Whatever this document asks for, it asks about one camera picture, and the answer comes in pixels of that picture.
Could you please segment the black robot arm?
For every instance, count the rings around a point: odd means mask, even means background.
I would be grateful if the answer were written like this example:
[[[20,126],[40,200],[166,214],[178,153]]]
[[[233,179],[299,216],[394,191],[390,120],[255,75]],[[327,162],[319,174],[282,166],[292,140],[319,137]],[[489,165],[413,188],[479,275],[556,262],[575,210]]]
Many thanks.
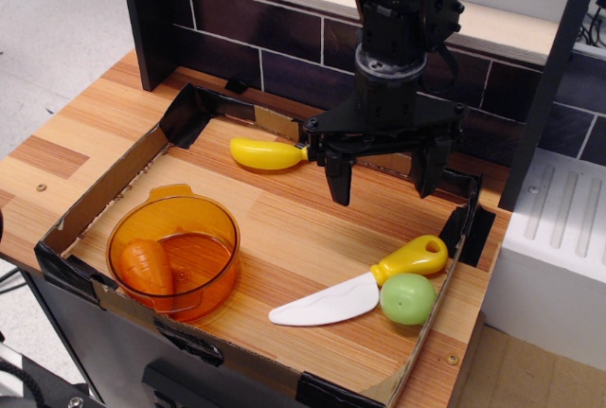
[[[437,53],[458,74],[445,42],[459,31],[459,0],[355,0],[362,22],[354,90],[341,105],[303,124],[310,161],[324,168],[332,199],[350,201],[362,156],[408,152],[420,197],[432,194],[461,137],[467,106],[440,98],[422,79]]]

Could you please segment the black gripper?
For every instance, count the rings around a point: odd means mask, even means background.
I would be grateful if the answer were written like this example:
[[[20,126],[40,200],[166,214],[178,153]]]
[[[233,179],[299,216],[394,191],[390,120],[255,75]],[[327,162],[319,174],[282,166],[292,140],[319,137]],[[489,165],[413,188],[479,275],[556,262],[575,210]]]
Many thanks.
[[[359,67],[350,98],[305,121],[308,157],[325,165],[332,199],[349,205],[350,157],[409,152],[410,178],[425,198],[436,190],[468,112],[462,103],[421,95],[403,73]]]

